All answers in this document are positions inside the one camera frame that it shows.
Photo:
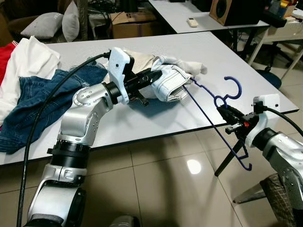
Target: gray pillow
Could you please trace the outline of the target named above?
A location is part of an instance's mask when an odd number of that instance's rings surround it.
[[[26,37],[35,36],[37,39],[53,38],[55,33],[61,27],[63,14],[61,13],[44,13],[38,16],[30,23],[21,35]]]
[[[78,8],[74,1],[67,7],[63,20],[62,31],[67,42],[72,42],[79,34],[80,23]]]

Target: jeans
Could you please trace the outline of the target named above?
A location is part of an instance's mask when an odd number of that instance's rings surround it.
[[[34,119],[56,85],[68,74],[67,71],[56,70],[51,80],[39,77],[20,78],[21,96],[17,106],[4,119],[0,131],[0,152],[12,154],[26,145]],[[72,97],[82,87],[101,83],[107,70],[90,63],[79,69],[54,94],[52,101],[46,105],[32,139],[39,139],[43,130],[57,121],[69,109]]]

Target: red cloth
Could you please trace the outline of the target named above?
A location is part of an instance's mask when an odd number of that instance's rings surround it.
[[[13,52],[15,47],[16,46],[13,43],[0,47],[0,85],[5,75],[6,65],[10,59],[10,54]]]

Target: denim jacket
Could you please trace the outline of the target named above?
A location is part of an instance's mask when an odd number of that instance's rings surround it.
[[[37,112],[47,96],[67,74],[67,71],[56,70],[51,80],[39,77],[20,78],[21,96],[17,106],[4,119],[0,131],[0,152],[11,154],[26,145]],[[71,76],[43,110],[32,142],[39,139],[43,130],[57,121],[69,109],[75,92],[82,87],[102,82],[106,74],[106,69],[93,62]]]

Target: tiled floor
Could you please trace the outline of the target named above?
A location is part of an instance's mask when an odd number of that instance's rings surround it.
[[[275,61],[272,71],[282,76],[285,62]],[[265,66],[256,61],[254,68]],[[280,89],[303,107],[303,64],[285,78]],[[301,128],[303,113],[288,115]],[[280,120],[283,131],[303,142],[291,126]],[[234,144],[235,136],[227,136]],[[89,159],[83,187],[88,198],[83,227],[107,227],[121,214],[137,216],[144,227],[270,227],[277,220],[267,201],[236,205],[232,199],[274,173],[261,151],[249,149],[251,172],[233,160],[219,176],[215,169],[228,153],[214,130],[95,151]],[[47,161],[30,164],[25,211],[33,197]],[[21,166],[0,168],[0,226],[15,226]]]

